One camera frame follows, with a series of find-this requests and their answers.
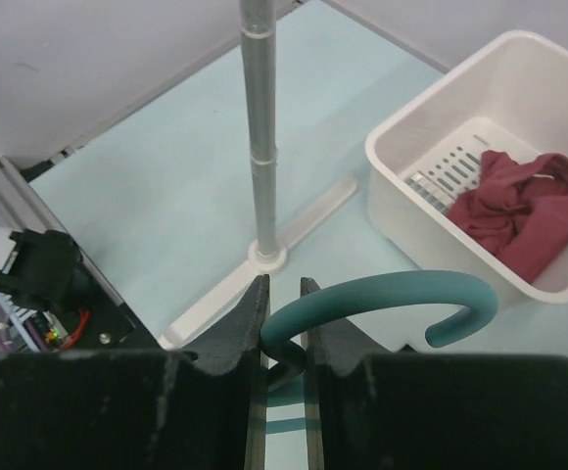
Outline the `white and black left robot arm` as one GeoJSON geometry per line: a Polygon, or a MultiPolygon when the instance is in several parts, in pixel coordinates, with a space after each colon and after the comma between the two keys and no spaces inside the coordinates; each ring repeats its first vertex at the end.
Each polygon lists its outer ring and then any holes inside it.
{"type": "Polygon", "coordinates": [[[0,226],[0,293],[16,306],[71,312],[90,306],[96,282],[71,235],[0,226]]]}

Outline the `red tank top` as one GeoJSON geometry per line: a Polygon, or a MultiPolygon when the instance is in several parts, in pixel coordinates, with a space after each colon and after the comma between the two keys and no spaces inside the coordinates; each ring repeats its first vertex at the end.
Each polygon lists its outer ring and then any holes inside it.
{"type": "Polygon", "coordinates": [[[568,157],[519,164],[505,152],[484,152],[479,185],[456,198],[448,219],[524,281],[536,281],[568,245],[568,157]]]}

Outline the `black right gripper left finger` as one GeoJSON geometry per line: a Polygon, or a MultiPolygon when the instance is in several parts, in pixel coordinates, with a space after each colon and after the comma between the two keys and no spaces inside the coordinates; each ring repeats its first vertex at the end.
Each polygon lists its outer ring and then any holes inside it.
{"type": "Polygon", "coordinates": [[[261,469],[270,279],[185,347],[0,355],[0,469],[261,469]]]}

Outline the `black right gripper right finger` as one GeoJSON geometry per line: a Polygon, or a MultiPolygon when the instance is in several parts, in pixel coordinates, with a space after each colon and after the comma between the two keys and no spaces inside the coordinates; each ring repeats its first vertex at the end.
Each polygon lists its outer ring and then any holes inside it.
{"type": "Polygon", "coordinates": [[[312,469],[568,469],[568,357],[390,352],[347,319],[303,344],[312,469]]]}

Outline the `teal plastic hanger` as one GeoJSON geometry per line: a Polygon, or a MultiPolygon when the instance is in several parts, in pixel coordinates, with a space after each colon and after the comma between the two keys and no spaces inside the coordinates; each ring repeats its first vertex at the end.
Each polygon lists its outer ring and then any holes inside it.
{"type": "Polygon", "coordinates": [[[405,306],[456,305],[452,316],[425,330],[425,341],[442,348],[488,326],[499,300],[484,280],[449,270],[410,270],[376,274],[319,289],[284,305],[260,329],[260,350],[275,364],[267,390],[276,392],[307,368],[307,353],[292,339],[313,328],[350,316],[405,306]]]}

